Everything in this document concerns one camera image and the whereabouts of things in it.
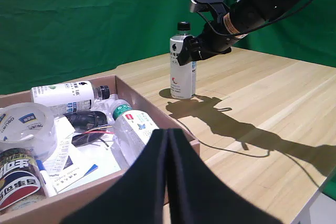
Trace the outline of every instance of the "black bottle cap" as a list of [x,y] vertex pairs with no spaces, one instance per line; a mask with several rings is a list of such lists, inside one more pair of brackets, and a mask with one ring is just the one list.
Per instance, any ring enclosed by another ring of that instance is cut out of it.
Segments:
[[177,29],[179,31],[189,31],[190,30],[190,23],[189,22],[178,22]]
[[110,98],[109,86],[100,86],[100,90],[101,90],[101,96],[103,100]]

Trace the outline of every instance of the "cardboard box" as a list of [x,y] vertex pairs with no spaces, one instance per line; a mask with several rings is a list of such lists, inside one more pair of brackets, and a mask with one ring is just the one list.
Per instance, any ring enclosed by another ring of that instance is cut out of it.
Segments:
[[[117,93],[120,99],[127,100],[134,109],[147,112],[161,129],[181,128],[168,115],[154,106],[150,101],[137,93],[124,81],[115,75],[90,79],[96,86],[108,85],[111,93]],[[0,97],[0,108],[14,103],[30,102],[29,91],[9,94]],[[188,131],[185,136],[193,149],[199,154],[199,142]],[[101,195],[111,187],[126,170],[121,170],[109,176],[79,186],[59,195],[44,199],[23,209],[15,210],[0,216],[0,223],[59,223],[60,220],[71,212],[85,206],[87,203]]]

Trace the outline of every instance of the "plastic bottle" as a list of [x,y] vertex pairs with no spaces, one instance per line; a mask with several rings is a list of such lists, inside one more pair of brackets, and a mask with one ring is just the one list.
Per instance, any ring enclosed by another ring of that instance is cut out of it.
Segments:
[[146,112],[132,109],[125,100],[116,100],[111,106],[111,112],[115,120],[114,140],[127,163],[132,165],[158,126]]
[[189,99],[196,90],[196,61],[180,66],[177,57],[183,46],[183,39],[190,34],[190,23],[177,23],[177,34],[170,38],[170,90],[178,99]]
[[110,97],[108,86],[95,87],[89,81],[69,82],[30,90],[31,101],[51,109],[54,116],[90,110],[98,100]]

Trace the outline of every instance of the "tape roll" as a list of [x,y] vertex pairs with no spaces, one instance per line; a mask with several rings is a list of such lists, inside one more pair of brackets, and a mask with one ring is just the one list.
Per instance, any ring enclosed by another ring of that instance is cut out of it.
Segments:
[[41,104],[24,102],[0,109],[0,151],[29,150],[45,161],[57,146],[54,116]]

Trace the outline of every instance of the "green backdrop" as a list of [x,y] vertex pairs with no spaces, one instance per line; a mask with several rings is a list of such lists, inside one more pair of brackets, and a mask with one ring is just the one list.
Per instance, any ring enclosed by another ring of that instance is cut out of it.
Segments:
[[113,69],[169,51],[189,0],[0,0],[0,94]]
[[[226,0],[228,4],[235,0]],[[336,66],[333,0],[251,33],[237,47]],[[0,0],[0,94],[63,82],[169,51],[189,0]]]
[[303,11],[249,34],[235,46],[336,67],[334,3],[315,0]]

